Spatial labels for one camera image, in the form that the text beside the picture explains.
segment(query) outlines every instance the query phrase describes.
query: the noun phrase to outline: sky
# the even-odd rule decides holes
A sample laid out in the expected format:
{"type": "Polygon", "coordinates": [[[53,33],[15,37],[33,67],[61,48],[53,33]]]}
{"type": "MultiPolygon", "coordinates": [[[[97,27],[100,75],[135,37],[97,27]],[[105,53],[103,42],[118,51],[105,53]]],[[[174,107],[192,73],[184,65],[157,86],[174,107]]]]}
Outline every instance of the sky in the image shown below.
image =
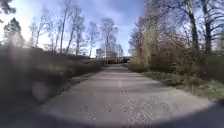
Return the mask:
{"type": "MultiPolygon", "coordinates": [[[[8,23],[15,17],[22,28],[22,35],[26,40],[31,36],[29,25],[34,17],[38,19],[41,15],[42,7],[46,7],[56,17],[61,16],[60,4],[62,0],[13,0],[10,5],[16,7],[16,14],[0,15],[4,23],[0,24],[0,35],[3,35],[4,24],[8,23]]],[[[118,27],[117,42],[124,49],[124,54],[127,54],[131,32],[135,27],[138,17],[141,15],[144,0],[76,0],[79,7],[82,9],[82,14],[85,17],[85,26],[87,27],[90,21],[100,22],[103,18],[112,18],[115,25],[118,27]]],[[[40,37],[40,45],[49,43],[47,36],[40,37]]],[[[96,44],[96,48],[100,47],[101,42],[96,44]]]]}

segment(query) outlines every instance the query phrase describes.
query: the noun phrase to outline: green grass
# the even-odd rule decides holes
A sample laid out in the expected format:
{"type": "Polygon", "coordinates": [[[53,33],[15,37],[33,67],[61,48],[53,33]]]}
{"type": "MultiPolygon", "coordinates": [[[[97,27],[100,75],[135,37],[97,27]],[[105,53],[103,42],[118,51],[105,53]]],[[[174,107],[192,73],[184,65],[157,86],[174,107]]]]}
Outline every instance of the green grass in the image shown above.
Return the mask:
{"type": "Polygon", "coordinates": [[[191,92],[194,95],[207,97],[212,101],[224,99],[224,84],[218,81],[204,81],[196,76],[181,76],[173,73],[143,70],[142,66],[125,65],[129,70],[139,72],[154,80],[161,81],[168,86],[191,92]]]}

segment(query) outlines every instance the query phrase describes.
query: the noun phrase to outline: bush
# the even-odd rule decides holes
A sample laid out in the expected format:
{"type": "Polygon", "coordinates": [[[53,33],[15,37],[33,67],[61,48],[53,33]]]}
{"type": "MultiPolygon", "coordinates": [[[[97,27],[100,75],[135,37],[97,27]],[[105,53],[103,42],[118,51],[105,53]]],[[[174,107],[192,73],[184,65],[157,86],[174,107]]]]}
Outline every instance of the bush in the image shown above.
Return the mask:
{"type": "Polygon", "coordinates": [[[147,71],[147,69],[143,65],[138,65],[138,64],[128,64],[128,65],[126,65],[126,67],[129,70],[131,70],[133,72],[138,72],[138,73],[147,71]]]}

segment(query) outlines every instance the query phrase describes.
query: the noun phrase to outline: road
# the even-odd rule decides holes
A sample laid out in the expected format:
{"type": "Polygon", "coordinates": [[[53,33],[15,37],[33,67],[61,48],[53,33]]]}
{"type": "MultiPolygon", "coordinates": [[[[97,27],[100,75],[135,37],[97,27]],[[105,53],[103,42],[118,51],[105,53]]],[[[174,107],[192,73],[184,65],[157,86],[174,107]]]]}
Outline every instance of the road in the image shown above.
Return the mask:
{"type": "Polygon", "coordinates": [[[7,126],[92,127],[224,128],[224,109],[112,65],[7,126]]]}

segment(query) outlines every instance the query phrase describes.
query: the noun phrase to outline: tree trunk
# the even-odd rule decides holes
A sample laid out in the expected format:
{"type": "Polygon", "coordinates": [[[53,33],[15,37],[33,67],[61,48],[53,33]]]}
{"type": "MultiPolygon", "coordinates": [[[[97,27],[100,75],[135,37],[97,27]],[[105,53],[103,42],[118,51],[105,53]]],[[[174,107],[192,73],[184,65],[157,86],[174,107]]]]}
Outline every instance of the tree trunk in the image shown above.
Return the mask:
{"type": "Polygon", "coordinates": [[[195,18],[194,18],[194,12],[193,12],[193,8],[192,8],[190,0],[185,0],[185,2],[187,5],[188,16],[190,19],[191,29],[192,29],[193,52],[194,54],[198,55],[199,53],[198,33],[197,33],[197,26],[196,26],[195,18]]]}
{"type": "Polygon", "coordinates": [[[40,31],[38,31],[38,33],[37,33],[36,48],[37,48],[37,45],[39,43],[39,37],[40,37],[40,31]]]}
{"type": "Polygon", "coordinates": [[[66,49],[65,54],[68,54],[68,51],[69,51],[69,48],[70,48],[70,45],[71,45],[72,39],[73,39],[73,33],[74,33],[74,29],[72,29],[72,32],[71,32],[71,35],[70,35],[70,39],[69,39],[69,42],[68,42],[68,47],[66,49]]]}
{"type": "Polygon", "coordinates": [[[76,41],[76,51],[75,52],[76,52],[75,53],[76,56],[79,55],[79,39],[77,39],[77,41],[76,41]]]}
{"type": "Polygon", "coordinates": [[[92,49],[93,49],[93,45],[92,45],[92,43],[91,43],[91,45],[90,45],[89,57],[91,57],[91,54],[92,54],[92,49]]]}
{"type": "Polygon", "coordinates": [[[56,49],[57,49],[57,47],[58,47],[59,34],[60,34],[60,33],[58,33],[58,34],[57,34],[57,37],[56,37],[54,51],[56,51],[56,49]]]}
{"type": "Polygon", "coordinates": [[[67,11],[68,11],[68,10],[66,9],[66,10],[65,10],[65,14],[64,14],[63,23],[62,23],[60,53],[62,53],[62,43],[63,43],[63,38],[64,38],[65,20],[66,20],[67,11]]]}
{"type": "Polygon", "coordinates": [[[207,0],[201,0],[203,6],[203,13],[204,13],[204,21],[205,21],[205,53],[211,53],[211,23],[210,23],[210,15],[207,8],[207,0]]]}

